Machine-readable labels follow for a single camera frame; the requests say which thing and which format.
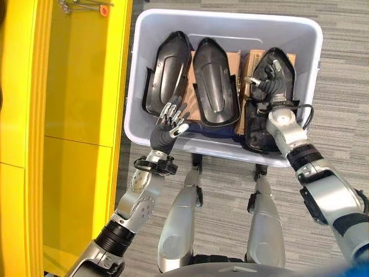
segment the silver robot leg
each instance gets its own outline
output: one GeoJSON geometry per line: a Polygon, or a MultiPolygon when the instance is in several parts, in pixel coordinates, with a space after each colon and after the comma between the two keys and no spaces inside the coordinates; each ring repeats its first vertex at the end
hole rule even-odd
{"type": "Polygon", "coordinates": [[[190,263],[193,254],[195,207],[199,206],[200,170],[192,169],[184,188],[175,198],[161,232],[157,248],[157,264],[167,272],[190,263]]]}
{"type": "Polygon", "coordinates": [[[284,267],[282,225],[271,198],[272,189],[264,174],[256,179],[255,193],[251,195],[247,207],[248,212],[253,214],[253,219],[248,236],[246,261],[284,267]]]}

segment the gray carpet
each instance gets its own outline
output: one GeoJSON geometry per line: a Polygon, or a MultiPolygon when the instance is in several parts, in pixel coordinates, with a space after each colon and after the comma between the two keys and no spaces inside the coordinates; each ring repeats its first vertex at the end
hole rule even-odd
{"type": "MultiPolygon", "coordinates": [[[[134,3],[133,21],[143,9],[150,8],[280,14],[315,20],[323,29],[324,39],[314,94],[315,116],[308,135],[352,186],[369,194],[367,0],[151,0],[145,4],[140,0],[134,3]]],[[[133,161],[148,151],[122,134],[117,201],[133,175],[133,161]]],[[[190,169],[190,154],[173,151],[172,155],[179,166],[178,173],[167,178],[152,220],[126,252],[123,276],[158,273],[156,252],[161,228],[190,169]]],[[[249,163],[204,157],[201,186],[205,204],[196,213],[195,254],[244,256],[251,223],[246,205],[254,189],[253,169],[249,163]]],[[[286,267],[304,271],[341,264],[343,257],[332,232],[313,223],[308,214],[293,170],[269,168],[268,179],[283,221],[286,267]]]]}

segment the black wrist strap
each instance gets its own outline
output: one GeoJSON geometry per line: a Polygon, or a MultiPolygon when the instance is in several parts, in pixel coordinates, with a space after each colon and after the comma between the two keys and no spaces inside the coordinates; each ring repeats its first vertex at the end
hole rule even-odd
{"type": "Polygon", "coordinates": [[[133,165],[139,170],[158,174],[158,175],[175,175],[178,166],[173,163],[174,158],[167,156],[166,160],[159,160],[157,163],[146,160],[146,156],[142,156],[135,160],[133,165]]]}

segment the black cable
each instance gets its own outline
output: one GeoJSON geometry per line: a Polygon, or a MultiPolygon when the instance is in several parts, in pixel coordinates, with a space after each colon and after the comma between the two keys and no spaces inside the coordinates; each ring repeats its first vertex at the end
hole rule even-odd
{"type": "Polygon", "coordinates": [[[314,117],[314,108],[310,104],[303,104],[303,105],[299,105],[299,106],[295,106],[295,107],[294,106],[280,106],[280,107],[272,108],[272,111],[273,110],[280,110],[281,108],[288,108],[290,110],[298,110],[300,108],[310,108],[309,116],[307,117],[307,120],[306,120],[304,126],[302,126],[302,129],[304,129],[304,130],[306,130],[306,128],[309,127],[309,125],[312,121],[312,118],[314,117]]]}
{"type": "Polygon", "coordinates": [[[368,198],[365,196],[364,192],[362,190],[357,190],[354,189],[357,193],[358,196],[360,196],[361,199],[363,199],[363,203],[364,203],[364,214],[369,214],[369,200],[368,198]]]}

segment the robot finger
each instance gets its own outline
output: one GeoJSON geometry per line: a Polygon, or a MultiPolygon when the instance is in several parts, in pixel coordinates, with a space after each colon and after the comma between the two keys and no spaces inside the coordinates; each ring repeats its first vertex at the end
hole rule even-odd
{"type": "Polygon", "coordinates": [[[189,125],[187,123],[177,125],[174,129],[172,129],[172,130],[169,131],[169,135],[173,139],[175,139],[176,137],[180,136],[185,131],[187,131],[188,128],[189,128],[189,125]]]}
{"type": "Polygon", "coordinates": [[[169,109],[171,106],[172,106],[171,102],[168,102],[167,104],[165,104],[163,110],[161,111],[159,115],[159,118],[157,119],[156,124],[162,124],[168,119],[167,115],[169,113],[169,109]]]}
{"type": "Polygon", "coordinates": [[[175,111],[177,110],[177,105],[176,104],[172,104],[171,107],[169,108],[169,112],[168,112],[168,120],[171,120],[175,114],[175,111]]]}
{"type": "Polygon", "coordinates": [[[184,121],[190,116],[190,112],[188,111],[187,113],[184,114],[184,116],[178,121],[178,125],[181,125],[182,123],[184,123],[184,121]]]}
{"type": "Polygon", "coordinates": [[[173,116],[172,124],[174,124],[174,126],[176,126],[176,125],[178,124],[180,113],[181,113],[181,111],[179,111],[179,110],[178,110],[178,111],[174,114],[174,116],[173,116]]]}

